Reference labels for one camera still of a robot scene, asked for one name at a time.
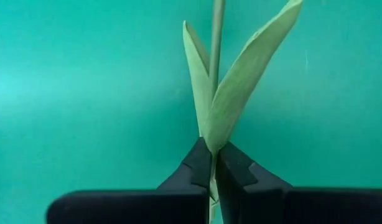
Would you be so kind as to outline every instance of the black clamp jaw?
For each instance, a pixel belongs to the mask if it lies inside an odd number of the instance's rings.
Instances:
[[[157,189],[72,192],[50,205],[47,224],[208,223],[211,165],[200,138]],[[224,224],[382,224],[382,190],[293,187],[230,142],[216,180]]]

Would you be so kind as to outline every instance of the green backdrop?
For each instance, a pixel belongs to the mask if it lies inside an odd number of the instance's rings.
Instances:
[[[227,0],[221,74],[284,0]],[[182,46],[208,0],[0,1],[0,224],[153,188],[197,136]],[[382,1],[305,0],[232,141],[294,185],[382,187]]]

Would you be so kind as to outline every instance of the thin stalk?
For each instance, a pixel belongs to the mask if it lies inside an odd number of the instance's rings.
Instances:
[[[211,84],[211,99],[215,96],[218,85],[218,68],[220,65],[221,31],[225,0],[215,0],[213,6],[212,44],[210,51],[209,79]]]

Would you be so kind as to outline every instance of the pale green leaf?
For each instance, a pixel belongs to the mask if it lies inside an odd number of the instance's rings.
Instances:
[[[212,105],[208,78],[209,57],[196,31],[185,21],[183,23],[183,40],[190,70],[199,135],[201,136],[202,128]]]
[[[219,84],[203,133],[213,155],[229,140],[268,62],[295,24],[301,6],[302,0],[290,0],[258,30]]]

